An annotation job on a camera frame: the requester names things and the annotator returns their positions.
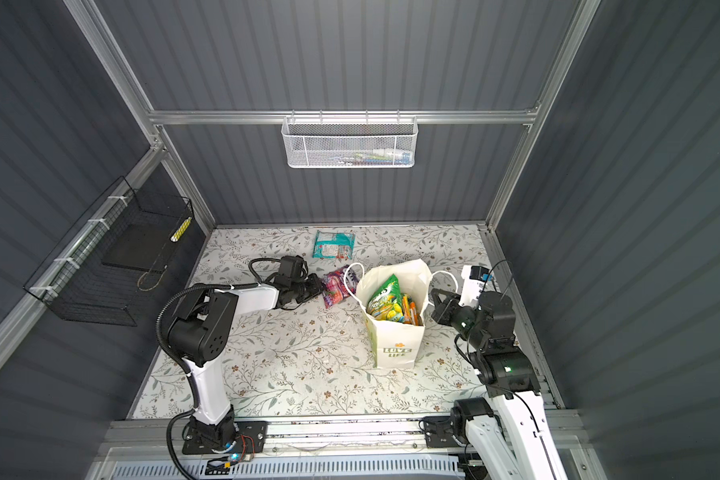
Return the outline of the large orange candy bag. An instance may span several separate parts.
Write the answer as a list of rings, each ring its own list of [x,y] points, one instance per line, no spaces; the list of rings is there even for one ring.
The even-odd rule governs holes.
[[[403,295],[402,297],[402,313],[404,324],[413,326],[423,325],[417,305],[408,295]]]

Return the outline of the purple Fox's candy bag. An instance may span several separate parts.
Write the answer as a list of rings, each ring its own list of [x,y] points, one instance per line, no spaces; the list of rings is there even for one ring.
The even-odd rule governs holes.
[[[356,292],[359,278],[349,265],[344,265],[324,275],[321,282],[323,302],[330,309]]]

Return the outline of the teal candy bag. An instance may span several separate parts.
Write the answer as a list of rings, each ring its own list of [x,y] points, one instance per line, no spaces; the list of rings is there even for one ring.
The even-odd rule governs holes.
[[[312,256],[317,259],[351,259],[355,239],[352,232],[318,231]]]

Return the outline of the lime Fox's candy bag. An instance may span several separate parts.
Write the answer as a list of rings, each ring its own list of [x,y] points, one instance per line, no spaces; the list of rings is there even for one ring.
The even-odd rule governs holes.
[[[377,321],[401,322],[402,293],[396,275],[391,275],[371,297],[366,312]]]

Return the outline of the white illustrated paper bag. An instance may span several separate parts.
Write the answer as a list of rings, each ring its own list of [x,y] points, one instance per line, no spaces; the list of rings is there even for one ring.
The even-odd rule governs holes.
[[[360,278],[348,291],[359,305],[368,331],[373,367],[412,369],[426,330],[424,313],[431,305],[430,284],[438,273],[421,259],[369,270],[354,262],[344,271],[344,286],[356,272]]]

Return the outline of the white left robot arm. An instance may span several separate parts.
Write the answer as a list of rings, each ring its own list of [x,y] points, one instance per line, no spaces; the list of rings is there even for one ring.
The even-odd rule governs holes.
[[[189,427],[206,448],[223,451],[238,442],[234,409],[224,390],[219,357],[234,320],[259,311],[305,303],[322,293],[315,274],[302,280],[237,285],[195,284],[168,301],[176,309],[163,327],[164,307],[156,321],[158,343],[188,380],[193,406]]]

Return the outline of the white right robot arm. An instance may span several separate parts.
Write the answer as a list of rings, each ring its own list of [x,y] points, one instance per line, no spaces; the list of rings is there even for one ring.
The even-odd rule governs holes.
[[[441,289],[432,297],[432,319],[457,331],[465,342],[462,356],[485,387],[480,397],[454,402],[454,438],[474,448],[489,479],[566,479],[540,382],[516,345],[512,300],[496,291],[482,291],[468,303]]]

